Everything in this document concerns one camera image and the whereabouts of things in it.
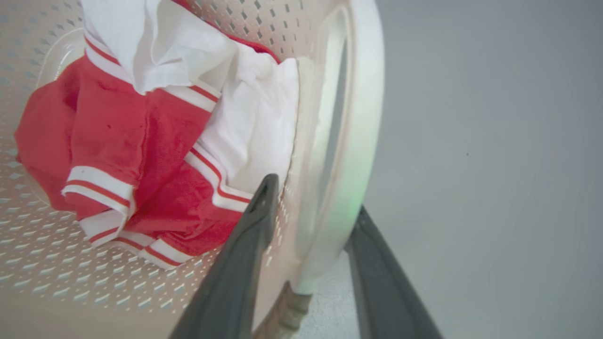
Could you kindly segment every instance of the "clothing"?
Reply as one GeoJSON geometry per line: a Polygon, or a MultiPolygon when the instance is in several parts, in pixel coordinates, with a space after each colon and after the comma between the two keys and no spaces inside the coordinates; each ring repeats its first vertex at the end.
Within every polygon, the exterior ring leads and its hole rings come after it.
{"type": "Polygon", "coordinates": [[[284,182],[296,62],[278,65],[171,1],[83,8],[86,55],[32,94],[19,158],[93,246],[175,268],[226,241],[264,176],[284,182]]]}

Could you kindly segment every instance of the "white stripe trim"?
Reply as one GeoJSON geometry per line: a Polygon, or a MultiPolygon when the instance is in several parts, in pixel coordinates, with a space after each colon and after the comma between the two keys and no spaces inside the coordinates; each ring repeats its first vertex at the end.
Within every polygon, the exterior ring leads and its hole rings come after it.
{"type": "Polygon", "coordinates": [[[195,92],[194,90],[184,86],[167,86],[164,88],[167,93],[186,101],[187,103],[199,107],[200,109],[212,112],[213,108],[216,107],[216,103],[210,100],[208,97],[195,92]]]}
{"type": "Polygon", "coordinates": [[[126,73],[122,66],[105,59],[94,49],[92,49],[92,47],[86,46],[86,55],[88,56],[88,60],[90,60],[90,62],[92,62],[96,67],[100,68],[101,71],[116,77],[117,79],[132,84],[130,76],[126,73]]]}
{"type": "MultiPolygon", "coordinates": [[[[214,173],[214,171],[212,171],[211,168],[209,168],[205,163],[203,163],[201,160],[199,160],[191,152],[189,152],[186,155],[185,161],[190,166],[193,166],[193,168],[195,168],[197,171],[199,171],[199,173],[201,173],[201,175],[212,185],[212,187],[213,187],[212,204],[214,206],[219,207],[219,208],[224,208],[224,209],[230,209],[232,211],[237,211],[237,212],[245,211],[248,203],[244,203],[243,201],[238,201],[238,200],[234,200],[234,199],[223,197],[223,196],[219,195],[218,188],[217,188],[218,185],[220,185],[220,188],[222,188],[222,191],[224,191],[225,193],[229,193],[228,191],[231,191],[232,188],[225,186],[223,182],[220,182],[218,176],[214,173]]],[[[234,195],[241,197],[242,194],[239,193],[239,194],[234,194],[234,195]]]]}
{"type": "Polygon", "coordinates": [[[174,265],[170,265],[167,262],[159,259],[158,257],[154,256],[154,255],[150,255],[147,250],[142,250],[140,252],[138,252],[138,256],[141,257],[142,259],[146,259],[149,260],[151,263],[159,266],[160,268],[164,269],[164,270],[173,270],[178,266],[174,266],[174,265]]]}
{"type": "Polygon", "coordinates": [[[124,200],[130,200],[132,198],[132,193],[134,192],[134,186],[129,183],[123,182],[101,169],[90,166],[73,167],[67,178],[67,183],[71,180],[89,182],[95,186],[106,189],[124,200]]]}
{"type": "Polygon", "coordinates": [[[119,230],[125,225],[126,220],[127,218],[125,215],[114,209],[110,209],[91,217],[83,218],[80,220],[80,227],[88,239],[91,239],[100,233],[117,228],[115,232],[90,242],[93,247],[98,247],[107,241],[115,239],[119,233],[119,230]]]}
{"type": "Polygon", "coordinates": [[[208,84],[204,83],[199,79],[192,80],[192,84],[196,87],[199,87],[200,89],[208,91],[211,95],[215,96],[218,99],[220,99],[220,97],[222,96],[222,93],[220,91],[213,88],[212,86],[209,86],[208,84]]]}
{"type": "Polygon", "coordinates": [[[136,201],[134,200],[134,194],[132,194],[128,201],[130,202],[130,211],[128,212],[128,219],[130,219],[132,215],[136,213],[136,201]]]}
{"type": "Polygon", "coordinates": [[[63,190],[61,191],[61,193],[63,195],[67,194],[67,193],[77,193],[77,194],[81,194],[85,197],[88,197],[92,200],[96,200],[99,203],[114,209],[116,211],[118,211],[119,213],[123,214],[124,216],[129,215],[128,214],[128,207],[124,206],[123,204],[121,204],[120,202],[117,202],[109,197],[107,197],[106,195],[102,195],[99,192],[93,191],[87,187],[84,186],[80,186],[80,185],[67,185],[65,186],[65,188],[63,188],[63,190]]]}
{"type": "Polygon", "coordinates": [[[149,245],[149,247],[151,247],[153,250],[157,251],[161,255],[166,256],[168,259],[172,259],[175,262],[183,263],[193,258],[193,256],[173,248],[163,239],[155,241],[154,243],[149,245]]]}
{"type": "MultiPolygon", "coordinates": [[[[251,198],[253,198],[253,193],[245,192],[240,189],[232,188],[227,185],[228,174],[226,173],[226,170],[224,169],[222,164],[217,159],[215,159],[211,154],[209,154],[208,151],[205,150],[205,148],[203,148],[203,146],[201,146],[198,142],[196,142],[193,145],[193,148],[195,149],[195,151],[199,152],[200,155],[202,155],[207,161],[209,161],[218,170],[218,172],[220,173],[220,175],[222,177],[222,181],[220,181],[220,188],[222,188],[222,191],[224,191],[225,193],[236,195],[238,197],[246,198],[249,200],[251,200],[251,198]]],[[[205,165],[205,163],[203,163],[203,165],[206,168],[208,168],[212,173],[214,173],[216,179],[218,179],[218,176],[216,176],[215,172],[211,168],[207,167],[207,165],[205,165]]]]}
{"type": "Polygon", "coordinates": [[[104,246],[107,246],[107,247],[120,247],[120,248],[122,248],[122,249],[124,249],[124,250],[126,250],[126,251],[128,251],[128,252],[130,252],[132,254],[134,254],[134,255],[138,255],[140,253],[139,249],[135,248],[134,246],[132,246],[130,244],[126,244],[125,242],[122,242],[120,240],[112,240],[112,241],[106,242],[103,245],[103,247],[104,246]]]}
{"type": "Polygon", "coordinates": [[[155,241],[155,239],[153,237],[150,237],[146,234],[136,233],[136,232],[128,232],[126,230],[121,231],[119,233],[118,237],[133,241],[142,247],[149,246],[150,244],[153,243],[153,241],[155,241]]]}
{"type": "Polygon", "coordinates": [[[92,34],[90,34],[90,32],[88,32],[87,30],[84,30],[84,36],[86,37],[86,39],[88,39],[88,41],[94,45],[94,47],[100,49],[103,53],[107,54],[108,56],[115,58],[115,55],[113,55],[113,53],[111,53],[111,51],[109,50],[108,47],[106,47],[103,43],[101,43],[100,41],[98,41],[97,38],[95,38],[92,34]]]}

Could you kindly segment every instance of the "white plastic laundry basket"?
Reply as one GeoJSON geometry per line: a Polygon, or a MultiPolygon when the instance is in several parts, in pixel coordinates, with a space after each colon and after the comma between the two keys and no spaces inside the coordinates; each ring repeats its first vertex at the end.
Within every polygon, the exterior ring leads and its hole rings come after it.
{"type": "MultiPolygon", "coordinates": [[[[287,178],[280,178],[285,190],[264,254],[257,326],[285,282],[297,294],[314,292],[352,230],[381,113],[379,16],[373,0],[189,3],[225,33],[298,60],[295,149],[287,178]]],[[[15,160],[13,133],[46,55],[81,21],[77,0],[0,2],[0,337],[166,338],[218,250],[163,271],[120,249],[93,249],[71,214],[32,193],[15,160]]],[[[49,60],[55,70],[80,48],[71,37],[55,51],[62,59],[49,60]]]]}

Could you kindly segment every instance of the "red and white striped cuff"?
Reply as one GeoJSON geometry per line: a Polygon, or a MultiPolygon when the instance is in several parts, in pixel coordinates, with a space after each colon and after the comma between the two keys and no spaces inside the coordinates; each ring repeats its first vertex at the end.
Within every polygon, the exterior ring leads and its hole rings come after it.
{"type": "Polygon", "coordinates": [[[162,239],[147,246],[138,255],[165,270],[173,270],[193,258],[193,256],[175,249],[162,239]]]}
{"type": "Polygon", "coordinates": [[[134,253],[135,255],[138,255],[141,250],[152,244],[153,241],[155,241],[155,238],[152,238],[148,235],[123,230],[118,234],[117,238],[107,242],[106,245],[112,247],[121,247],[129,252],[134,253]]]}
{"type": "Polygon", "coordinates": [[[69,173],[62,194],[80,194],[111,208],[80,220],[81,228],[96,247],[115,238],[134,214],[136,206],[133,191],[133,185],[98,168],[75,166],[69,173]]]}
{"type": "Polygon", "coordinates": [[[243,212],[253,194],[226,185],[226,171],[201,145],[196,143],[186,155],[185,161],[193,166],[213,187],[214,206],[243,212]]]}

